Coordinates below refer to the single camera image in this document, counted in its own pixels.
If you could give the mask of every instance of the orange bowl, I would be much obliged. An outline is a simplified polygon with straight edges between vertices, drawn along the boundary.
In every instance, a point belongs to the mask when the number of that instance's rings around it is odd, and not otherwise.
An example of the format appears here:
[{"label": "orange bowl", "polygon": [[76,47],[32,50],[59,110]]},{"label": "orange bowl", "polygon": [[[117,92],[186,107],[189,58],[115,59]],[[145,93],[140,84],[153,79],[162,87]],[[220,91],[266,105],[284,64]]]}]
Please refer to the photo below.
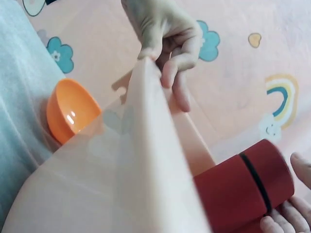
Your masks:
[{"label": "orange bowl", "polygon": [[59,81],[47,104],[50,131],[61,144],[89,125],[100,113],[95,99],[72,79]]}]

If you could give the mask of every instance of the pink surface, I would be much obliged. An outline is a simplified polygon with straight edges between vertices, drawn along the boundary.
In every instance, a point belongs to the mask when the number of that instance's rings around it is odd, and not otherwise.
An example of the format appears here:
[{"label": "pink surface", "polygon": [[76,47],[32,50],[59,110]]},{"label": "pink surface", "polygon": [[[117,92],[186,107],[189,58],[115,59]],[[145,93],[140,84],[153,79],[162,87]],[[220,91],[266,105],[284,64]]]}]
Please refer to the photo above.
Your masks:
[{"label": "pink surface", "polygon": [[[140,49],[120,1],[58,0],[48,6],[43,0],[18,1],[37,15],[28,16],[43,43],[57,36],[73,49],[74,68],[67,77],[81,82],[103,108],[119,97],[112,85],[132,69]],[[178,2],[202,20],[201,59],[188,72],[189,116],[214,160],[224,161],[263,138],[275,142],[287,162],[293,151],[309,156],[311,3]],[[215,45],[208,41],[210,31],[220,38],[214,57],[204,53]],[[295,182],[297,193],[311,200]]]}]

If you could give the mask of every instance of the light blue fabric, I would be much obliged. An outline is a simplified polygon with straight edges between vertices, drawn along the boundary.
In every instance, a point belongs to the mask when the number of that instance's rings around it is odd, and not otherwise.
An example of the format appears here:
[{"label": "light blue fabric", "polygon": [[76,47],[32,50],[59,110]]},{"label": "light blue fabric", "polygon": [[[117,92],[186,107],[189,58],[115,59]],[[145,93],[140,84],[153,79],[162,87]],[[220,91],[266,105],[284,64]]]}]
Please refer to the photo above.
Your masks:
[{"label": "light blue fabric", "polygon": [[45,104],[61,78],[19,4],[0,0],[0,231],[25,180],[58,148]]}]

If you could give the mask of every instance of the hand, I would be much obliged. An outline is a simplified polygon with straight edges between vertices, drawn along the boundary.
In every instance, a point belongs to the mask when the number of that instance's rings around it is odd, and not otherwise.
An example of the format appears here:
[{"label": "hand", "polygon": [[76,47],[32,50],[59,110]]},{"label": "hand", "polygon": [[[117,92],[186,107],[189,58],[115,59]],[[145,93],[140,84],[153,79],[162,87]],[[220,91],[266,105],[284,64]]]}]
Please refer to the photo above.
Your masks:
[{"label": "hand", "polygon": [[173,0],[122,0],[122,5],[141,42],[138,59],[156,61],[163,87],[173,89],[181,110],[190,111],[185,71],[198,60],[200,26]]},{"label": "hand", "polygon": [[[311,189],[311,164],[297,154],[291,156],[291,163],[297,177]],[[303,199],[292,197],[270,216],[262,218],[260,228],[264,233],[310,233],[311,206]]]}]

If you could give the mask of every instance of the red cylinder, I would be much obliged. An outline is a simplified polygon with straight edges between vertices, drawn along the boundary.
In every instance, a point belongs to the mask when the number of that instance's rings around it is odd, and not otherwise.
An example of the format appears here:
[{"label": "red cylinder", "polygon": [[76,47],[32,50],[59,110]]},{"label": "red cylinder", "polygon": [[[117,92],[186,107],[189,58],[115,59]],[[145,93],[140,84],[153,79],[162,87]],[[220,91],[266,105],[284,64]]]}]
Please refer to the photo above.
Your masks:
[{"label": "red cylinder", "polygon": [[215,233],[236,230],[294,194],[283,156],[265,139],[194,177],[194,182]]}]

